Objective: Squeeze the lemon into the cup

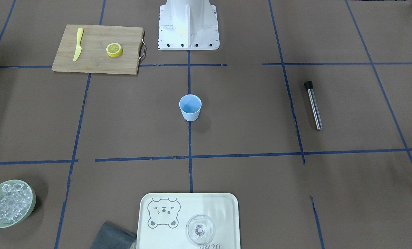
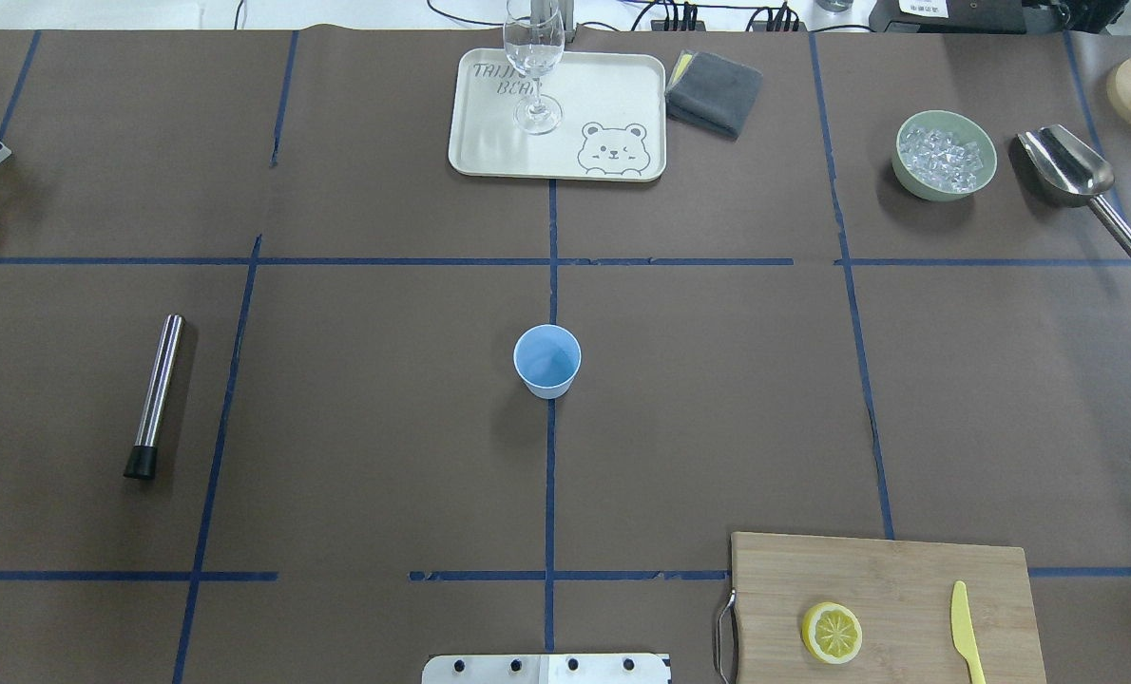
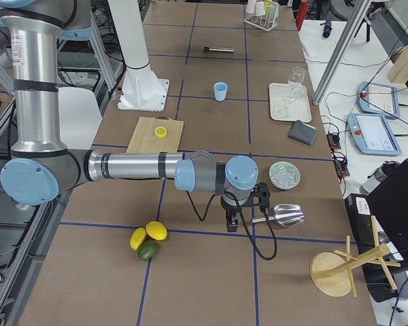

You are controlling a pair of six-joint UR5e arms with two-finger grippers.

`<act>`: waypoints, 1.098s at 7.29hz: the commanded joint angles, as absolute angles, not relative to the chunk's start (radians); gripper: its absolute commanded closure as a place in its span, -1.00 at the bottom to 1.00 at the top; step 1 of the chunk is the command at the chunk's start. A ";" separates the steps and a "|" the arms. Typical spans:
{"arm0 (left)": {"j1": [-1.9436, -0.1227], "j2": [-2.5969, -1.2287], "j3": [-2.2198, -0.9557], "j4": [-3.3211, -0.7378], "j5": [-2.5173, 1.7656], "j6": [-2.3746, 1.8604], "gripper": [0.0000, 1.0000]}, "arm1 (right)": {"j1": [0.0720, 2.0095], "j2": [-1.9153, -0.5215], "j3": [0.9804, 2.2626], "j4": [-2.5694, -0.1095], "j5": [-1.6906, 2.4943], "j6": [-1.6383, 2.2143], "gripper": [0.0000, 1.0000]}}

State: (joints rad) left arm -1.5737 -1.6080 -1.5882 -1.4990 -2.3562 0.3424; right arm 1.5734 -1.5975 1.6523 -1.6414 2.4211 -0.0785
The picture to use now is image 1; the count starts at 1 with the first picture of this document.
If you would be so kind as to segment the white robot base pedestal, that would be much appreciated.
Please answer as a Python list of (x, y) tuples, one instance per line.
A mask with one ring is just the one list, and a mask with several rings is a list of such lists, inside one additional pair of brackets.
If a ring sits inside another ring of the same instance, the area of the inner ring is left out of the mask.
[(159, 14), (159, 50), (219, 49), (217, 8), (209, 0), (168, 0)]

